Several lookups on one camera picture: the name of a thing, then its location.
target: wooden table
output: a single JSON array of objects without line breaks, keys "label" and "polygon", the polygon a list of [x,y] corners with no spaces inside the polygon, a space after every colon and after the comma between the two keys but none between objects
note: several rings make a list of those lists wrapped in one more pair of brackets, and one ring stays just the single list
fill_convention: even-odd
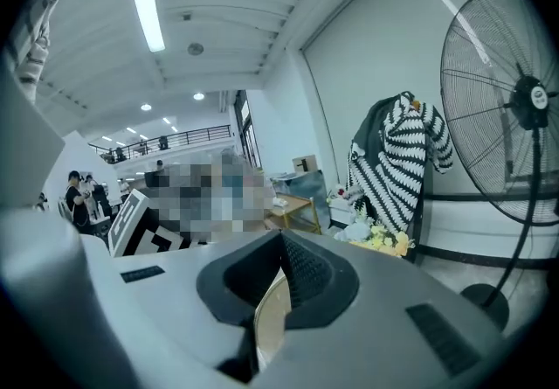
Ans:
[{"label": "wooden table", "polygon": [[[283,193],[278,193],[277,197],[285,199],[287,205],[285,207],[274,206],[268,211],[268,215],[264,221],[266,227],[270,229],[296,229],[322,235],[321,225],[318,222],[318,215],[316,214],[313,198],[306,199],[295,197],[294,195],[285,195]],[[291,218],[295,213],[306,207],[311,208],[314,223],[309,223],[304,219]]]}]

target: striped sweater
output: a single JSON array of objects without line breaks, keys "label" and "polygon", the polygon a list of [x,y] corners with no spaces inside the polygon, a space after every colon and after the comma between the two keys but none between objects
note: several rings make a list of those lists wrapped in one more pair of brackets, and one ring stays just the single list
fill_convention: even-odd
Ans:
[{"label": "striped sweater", "polygon": [[369,208],[368,215],[393,233],[406,231],[413,218],[426,160],[439,173],[452,167],[445,121],[432,104],[421,103],[417,111],[413,101],[413,94],[404,92],[373,106],[348,157],[348,187],[359,185],[364,192],[355,209]]}]

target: standing fan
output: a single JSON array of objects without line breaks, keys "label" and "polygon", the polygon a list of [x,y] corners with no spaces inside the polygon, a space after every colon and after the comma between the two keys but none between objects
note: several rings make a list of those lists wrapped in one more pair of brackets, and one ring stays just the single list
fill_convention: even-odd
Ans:
[{"label": "standing fan", "polygon": [[501,293],[531,226],[559,222],[557,55],[529,0],[469,0],[452,20],[441,60],[446,123],[460,161],[499,211],[522,223],[499,283],[462,295],[504,329]]}]

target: fan stand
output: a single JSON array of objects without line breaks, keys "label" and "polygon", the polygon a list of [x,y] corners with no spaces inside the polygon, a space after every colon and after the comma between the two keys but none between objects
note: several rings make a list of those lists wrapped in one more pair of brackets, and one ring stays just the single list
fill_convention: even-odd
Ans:
[{"label": "fan stand", "polygon": [[[532,180],[530,182],[530,200],[528,202],[526,221],[522,224],[522,231],[518,239],[518,243],[516,244],[516,249],[514,250],[513,256],[508,262],[499,283],[497,283],[495,287],[487,283],[476,283],[466,287],[460,293],[470,302],[475,303],[483,309],[501,331],[503,331],[507,326],[508,318],[510,316],[508,300],[502,294],[501,290],[518,262],[522,248],[524,248],[524,243],[526,242],[526,238],[528,236],[528,231],[532,226],[532,218],[534,217],[535,204],[537,202],[542,176],[542,171],[540,170],[542,165],[540,128],[546,128],[548,125],[546,112],[547,95],[541,88],[539,80],[534,79],[533,77],[524,76],[517,84],[515,90],[517,92],[514,93],[515,95],[508,106],[513,109],[520,125],[522,125],[522,127],[526,130],[532,130],[532,139],[534,141],[534,160],[532,166]],[[541,98],[545,100],[545,105],[542,105],[542,100],[539,100]]]}]

